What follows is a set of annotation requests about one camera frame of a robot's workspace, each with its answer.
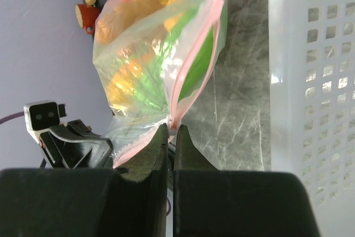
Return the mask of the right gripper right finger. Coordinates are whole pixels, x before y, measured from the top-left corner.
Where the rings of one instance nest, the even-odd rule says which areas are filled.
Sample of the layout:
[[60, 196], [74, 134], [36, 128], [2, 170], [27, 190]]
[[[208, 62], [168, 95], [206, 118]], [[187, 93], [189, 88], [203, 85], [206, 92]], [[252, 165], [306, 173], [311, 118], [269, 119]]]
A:
[[209, 236], [209, 175], [217, 169], [194, 146], [187, 126], [176, 136], [173, 171], [173, 236]]

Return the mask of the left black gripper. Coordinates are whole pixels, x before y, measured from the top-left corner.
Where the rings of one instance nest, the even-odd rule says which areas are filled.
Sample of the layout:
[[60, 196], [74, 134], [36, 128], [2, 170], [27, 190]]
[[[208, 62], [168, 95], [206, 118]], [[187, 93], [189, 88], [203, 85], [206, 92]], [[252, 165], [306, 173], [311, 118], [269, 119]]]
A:
[[112, 168], [113, 145], [81, 120], [50, 127], [39, 135], [45, 162], [52, 168]]

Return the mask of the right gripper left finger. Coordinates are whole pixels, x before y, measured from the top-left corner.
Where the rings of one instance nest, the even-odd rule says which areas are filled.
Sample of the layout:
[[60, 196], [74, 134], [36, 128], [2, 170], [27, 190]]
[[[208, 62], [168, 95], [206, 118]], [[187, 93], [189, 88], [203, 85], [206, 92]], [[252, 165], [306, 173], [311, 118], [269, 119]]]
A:
[[149, 144], [116, 171], [110, 192], [110, 235], [165, 236], [167, 125], [159, 126]]

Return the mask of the clear zip top bag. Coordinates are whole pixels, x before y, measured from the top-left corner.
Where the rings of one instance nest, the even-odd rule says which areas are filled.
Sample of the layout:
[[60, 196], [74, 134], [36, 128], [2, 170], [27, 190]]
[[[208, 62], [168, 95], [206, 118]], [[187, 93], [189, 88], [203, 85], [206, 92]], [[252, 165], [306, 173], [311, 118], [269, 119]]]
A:
[[107, 0], [93, 64], [114, 119], [113, 167], [145, 148], [159, 126], [172, 139], [226, 43], [227, 0]]

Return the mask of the green cucumber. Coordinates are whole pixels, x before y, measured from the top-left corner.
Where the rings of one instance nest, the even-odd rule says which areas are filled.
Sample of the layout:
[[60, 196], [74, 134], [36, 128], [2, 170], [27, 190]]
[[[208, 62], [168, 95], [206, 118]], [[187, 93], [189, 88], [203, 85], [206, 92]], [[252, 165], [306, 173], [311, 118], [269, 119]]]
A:
[[178, 16], [184, 25], [173, 52], [164, 62], [163, 90], [166, 110], [173, 104], [192, 105], [208, 82], [226, 40], [227, 10], [217, 14], [208, 32], [201, 32], [207, 23], [198, 21], [194, 8]]

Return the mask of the orange fried food piece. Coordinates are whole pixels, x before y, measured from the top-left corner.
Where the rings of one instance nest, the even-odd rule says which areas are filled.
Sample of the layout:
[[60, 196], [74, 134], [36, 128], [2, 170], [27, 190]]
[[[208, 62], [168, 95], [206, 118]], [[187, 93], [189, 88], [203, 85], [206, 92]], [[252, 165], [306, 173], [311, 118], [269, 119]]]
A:
[[95, 40], [109, 44], [135, 22], [156, 12], [160, 0], [107, 0], [95, 26]]

